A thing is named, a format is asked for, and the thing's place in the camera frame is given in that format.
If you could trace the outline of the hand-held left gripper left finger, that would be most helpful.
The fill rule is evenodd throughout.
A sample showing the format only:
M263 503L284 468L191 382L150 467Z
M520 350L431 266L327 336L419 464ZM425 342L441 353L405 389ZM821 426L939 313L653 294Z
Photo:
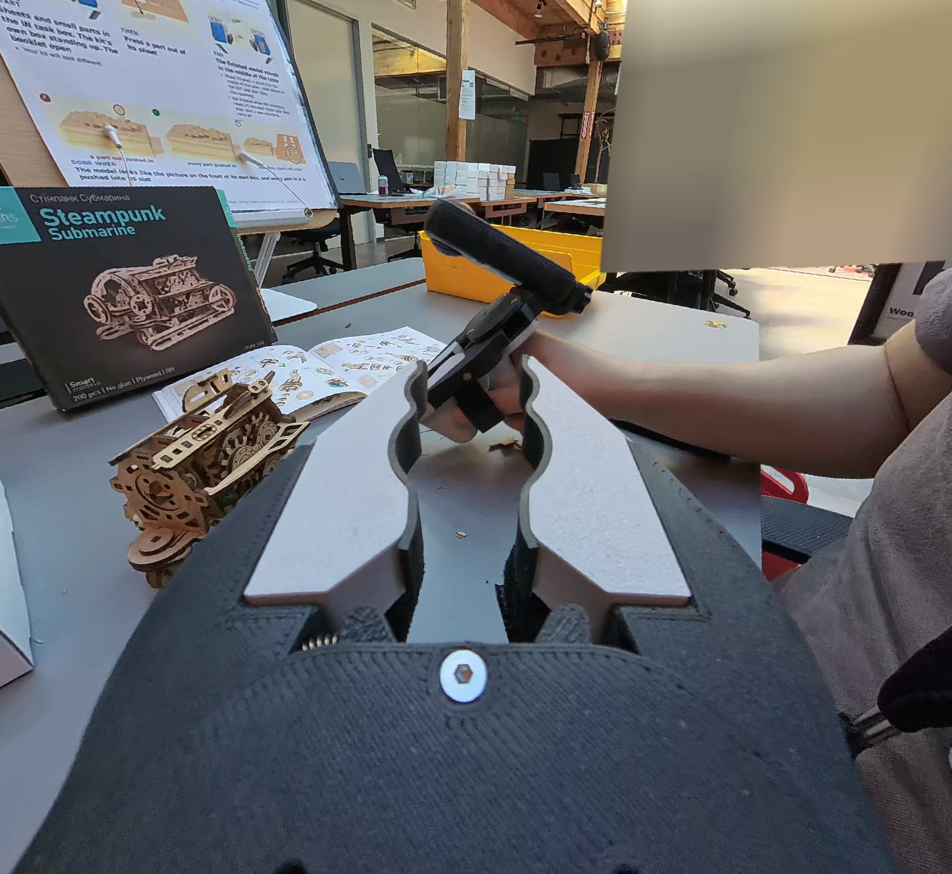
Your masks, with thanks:
M244 589L253 606L318 606L333 630L360 607L405 642L418 604L423 361L402 366L313 442Z

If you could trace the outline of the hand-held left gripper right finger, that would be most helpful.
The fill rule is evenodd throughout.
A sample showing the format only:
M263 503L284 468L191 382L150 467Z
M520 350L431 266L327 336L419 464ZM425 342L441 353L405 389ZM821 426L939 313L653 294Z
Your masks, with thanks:
M509 641L533 642L559 608L604 642L621 607L682 610L692 592L623 433L524 357L522 451L531 473L509 554Z

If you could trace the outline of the person's right forearm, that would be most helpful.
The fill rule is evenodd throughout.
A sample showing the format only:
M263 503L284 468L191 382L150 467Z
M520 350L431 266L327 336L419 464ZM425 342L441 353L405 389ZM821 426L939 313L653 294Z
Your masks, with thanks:
M749 365L634 363L590 350L558 376L606 417L744 459L872 478L948 393L913 324L879 347Z

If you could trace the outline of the wooden submarine model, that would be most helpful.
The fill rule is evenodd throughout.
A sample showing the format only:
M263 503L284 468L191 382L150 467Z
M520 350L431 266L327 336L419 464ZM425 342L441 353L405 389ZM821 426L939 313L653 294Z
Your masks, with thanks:
M139 528L127 560L152 588L169 582L306 429L273 402L274 377L243 382L224 369L197 380L184 392L181 416L111 460L111 486Z

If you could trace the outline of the dark model kit box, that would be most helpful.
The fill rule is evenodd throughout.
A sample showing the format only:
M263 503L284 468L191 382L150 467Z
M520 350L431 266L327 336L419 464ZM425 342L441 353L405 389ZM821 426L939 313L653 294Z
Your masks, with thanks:
M213 187L3 187L1 308L64 413L277 339Z

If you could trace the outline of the person's right hand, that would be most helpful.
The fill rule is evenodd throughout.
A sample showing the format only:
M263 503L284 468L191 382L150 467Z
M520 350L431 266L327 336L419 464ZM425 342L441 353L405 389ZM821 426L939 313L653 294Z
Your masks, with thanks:
M500 366L493 373L489 397L502 414L508 428L520 435L525 433L525 413L520 401L523 357L529 356L557 376L563 377L564 367L570 367L572 355L570 342L543 331L536 331L506 356L508 370Z

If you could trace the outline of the single yellow plastic bin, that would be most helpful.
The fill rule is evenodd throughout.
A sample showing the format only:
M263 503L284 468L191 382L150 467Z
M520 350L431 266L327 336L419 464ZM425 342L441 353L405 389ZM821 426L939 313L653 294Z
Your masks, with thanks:
M512 226L501 229L509 237L567 268L576 280L592 289L604 283L601 237ZM425 232L419 236L428 290L488 304L515 285L480 264L441 253Z

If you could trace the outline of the stack of white boxes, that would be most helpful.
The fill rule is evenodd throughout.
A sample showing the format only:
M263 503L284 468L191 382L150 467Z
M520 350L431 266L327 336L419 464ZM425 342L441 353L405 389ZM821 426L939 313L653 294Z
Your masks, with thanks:
M515 166L437 160L431 193L444 199L512 200L515 174Z

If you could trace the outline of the office desk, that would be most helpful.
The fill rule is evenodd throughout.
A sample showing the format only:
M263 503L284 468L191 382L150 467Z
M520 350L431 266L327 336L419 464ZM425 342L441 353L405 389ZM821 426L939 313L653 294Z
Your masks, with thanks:
M409 216L401 215L401 222L409 222L411 225L422 225L423 214L421 210L428 209L436 200L434 198L425 198L410 194L397 196L381 196L377 194L345 194L339 201L338 218L340 221L341 236L341 256L342 266L345 271L351 271L358 267L356 261L356 247L351 228L352 215L371 211L390 212L398 210L416 209L416 213ZM459 202L474 207L478 214L485 220L501 220L506 217L524 215L530 210L541 210L543 199L541 195L532 192L517 191L512 198L501 201L484 201L476 196L464 195L458 199Z

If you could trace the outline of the open instruction booklet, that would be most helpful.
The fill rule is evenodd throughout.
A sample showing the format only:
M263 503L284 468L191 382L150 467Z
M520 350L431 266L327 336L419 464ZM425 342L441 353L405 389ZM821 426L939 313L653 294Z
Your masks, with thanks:
M273 344L195 372L152 397L171 422L182 415L184 393L198 380L228 370L233 382L251 384L272 372L273 403L297 422L311 421L362 401L403 365L429 362L445 346L411 327L330 340L308 350Z

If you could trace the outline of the red chair part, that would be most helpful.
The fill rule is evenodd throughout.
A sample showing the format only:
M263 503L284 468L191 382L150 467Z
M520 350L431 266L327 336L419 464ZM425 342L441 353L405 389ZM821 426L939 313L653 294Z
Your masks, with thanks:
M809 488L806 480L802 474L794 471L762 467L760 488L762 497L765 499L775 498L801 504L808 503ZM770 582L797 566L792 559L782 556L767 542L762 545L761 564L764 575Z

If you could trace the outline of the black office chair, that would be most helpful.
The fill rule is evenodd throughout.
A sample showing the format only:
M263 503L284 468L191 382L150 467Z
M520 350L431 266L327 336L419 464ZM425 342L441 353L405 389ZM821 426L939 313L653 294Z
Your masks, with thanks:
M282 276L282 285L288 285L302 272L313 269L315 276L322 277L344 271L344 266L335 260L327 258L327 242L340 236L340 218L335 217L327 225L321 227L286 230L282 238L310 250L309 256L288 266Z

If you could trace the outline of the white stand base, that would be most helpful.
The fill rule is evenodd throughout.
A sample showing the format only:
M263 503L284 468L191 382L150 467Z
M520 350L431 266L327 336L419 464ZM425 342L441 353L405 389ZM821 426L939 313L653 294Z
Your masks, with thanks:
M273 325L300 320L318 310L315 302L282 292L276 288L259 288L259 295Z

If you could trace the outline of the black printed board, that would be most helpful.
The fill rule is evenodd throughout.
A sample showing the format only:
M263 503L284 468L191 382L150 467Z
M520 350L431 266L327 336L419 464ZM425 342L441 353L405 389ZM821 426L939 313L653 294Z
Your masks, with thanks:
M848 343L883 344L914 319L924 287L949 267L950 261L877 265Z

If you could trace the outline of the printed instruction poster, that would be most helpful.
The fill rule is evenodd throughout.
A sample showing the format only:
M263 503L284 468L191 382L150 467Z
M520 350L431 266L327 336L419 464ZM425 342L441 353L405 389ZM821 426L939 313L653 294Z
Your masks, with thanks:
M215 187L238 213L336 209L267 0L1 0L2 60L69 187Z

